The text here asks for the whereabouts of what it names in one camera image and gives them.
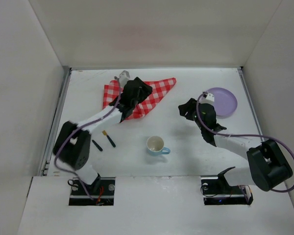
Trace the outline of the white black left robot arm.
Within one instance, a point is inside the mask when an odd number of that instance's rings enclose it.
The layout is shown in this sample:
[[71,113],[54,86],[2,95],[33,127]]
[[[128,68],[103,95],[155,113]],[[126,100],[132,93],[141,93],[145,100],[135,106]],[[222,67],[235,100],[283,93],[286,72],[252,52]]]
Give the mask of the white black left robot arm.
[[138,77],[127,81],[123,88],[118,83],[117,88],[119,95],[98,114],[79,123],[66,121],[53,147],[54,166],[76,176],[85,190],[97,188],[100,181],[89,160],[92,134],[123,122],[152,94],[152,87]]

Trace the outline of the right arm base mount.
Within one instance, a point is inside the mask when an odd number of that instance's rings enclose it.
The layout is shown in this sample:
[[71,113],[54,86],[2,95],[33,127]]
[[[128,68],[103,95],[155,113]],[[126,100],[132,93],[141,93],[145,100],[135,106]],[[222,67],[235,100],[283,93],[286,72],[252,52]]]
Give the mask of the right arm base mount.
[[205,206],[218,205],[247,205],[253,202],[253,194],[250,186],[236,185],[230,186],[225,178],[225,174],[234,169],[229,167],[217,175],[201,176],[200,192],[203,195]]

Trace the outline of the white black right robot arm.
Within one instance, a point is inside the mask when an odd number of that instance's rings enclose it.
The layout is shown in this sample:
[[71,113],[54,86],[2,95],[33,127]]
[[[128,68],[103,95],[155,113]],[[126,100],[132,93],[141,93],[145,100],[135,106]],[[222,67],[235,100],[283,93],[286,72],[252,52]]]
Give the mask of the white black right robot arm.
[[208,144],[246,159],[249,166],[247,178],[259,189],[274,190],[274,187],[292,177],[293,170],[279,147],[282,142],[271,137],[261,142],[255,139],[260,135],[255,134],[228,133],[226,127],[217,123],[214,101],[210,93],[202,94],[198,99],[191,98],[178,106],[179,114],[197,124]]

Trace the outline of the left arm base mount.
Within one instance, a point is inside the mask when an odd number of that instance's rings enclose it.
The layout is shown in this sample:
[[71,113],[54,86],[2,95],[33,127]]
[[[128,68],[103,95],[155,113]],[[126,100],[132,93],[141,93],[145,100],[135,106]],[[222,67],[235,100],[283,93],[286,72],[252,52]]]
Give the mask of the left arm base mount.
[[88,196],[77,178],[69,179],[69,206],[113,206],[116,178],[102,177],[92,185],[85,184]]

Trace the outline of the red white checkered cloth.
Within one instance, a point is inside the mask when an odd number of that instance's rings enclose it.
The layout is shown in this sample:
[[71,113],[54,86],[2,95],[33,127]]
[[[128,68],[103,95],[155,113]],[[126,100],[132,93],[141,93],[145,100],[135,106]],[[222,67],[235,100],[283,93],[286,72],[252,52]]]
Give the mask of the red white checkered cloth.
[[[175,86],[176,78],[168,78],[159,81],[146,81],[147,85],[152,87],[152,94],[142,103],[138,104],[132,115],[126,118],[138,119],[146,116],[156,105],[164,98],[164,96]],[[109,84],[104,85],[102,108],[109,105],[119,94],[119,86],[116,80],[111,80]]]

